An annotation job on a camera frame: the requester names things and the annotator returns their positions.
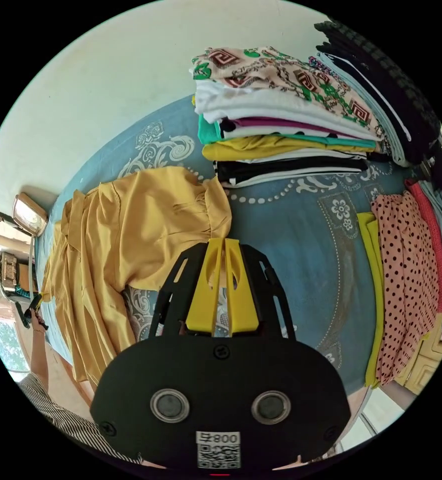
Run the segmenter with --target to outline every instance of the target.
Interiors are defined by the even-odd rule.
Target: cabinet
[[[442,313],[436,317],[434,329],[421,340],[406,368],[394,379],[415,394],[420,394],[442,360]]]

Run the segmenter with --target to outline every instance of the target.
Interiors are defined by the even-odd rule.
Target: screw
[[[324,433],[324,440],[327,442],[330,442],[336,437],[336,434],[337,434],[337,427],[330,426]]]
[[[100,428],[108,437],[114,437],[116,435],[114,425],[108,421],[101,422]]]
[[[225,360],[230,354],[229,349],[225,345],[216,345],[214,347],[214,356],[218,360]]]

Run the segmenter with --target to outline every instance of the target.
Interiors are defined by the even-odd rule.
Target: window
[[[0,221],[0,235],[7,239],[21,241],[26,245],[29,245],[29,242],[31,241],[31,237],[29,235],[26,235],[25,233],[20,232],[19,230],[16,230],[15,228],[1,221]]]
[[[0,320],[0,357],[13,380],[19,382],[29,373],[14,326]]]

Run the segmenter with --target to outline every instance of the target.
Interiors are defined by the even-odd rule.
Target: qr code
[[[238,469],[241,467],[241,446],[197,446],[197,466],[201,469]]]

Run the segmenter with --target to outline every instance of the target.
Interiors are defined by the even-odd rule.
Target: yellow t-shirt
[[[84,195],[75,191],[54,227],[41,291],[73,359],[74,378],[96,385],[105,368],[135,343],[121,292],[158,290],[179,255],[225,238],[227,196],[215,178],[198,184],[188,170],[141,170]]]
[[[302,140],[278,135],[254,135],[218,141],[205,145],[202,154],[212,162],[236,162],[266,158],[293,150],[315,148],[344,152],[373,152],[374,148],[351,145],[327,145],[311,140]]]

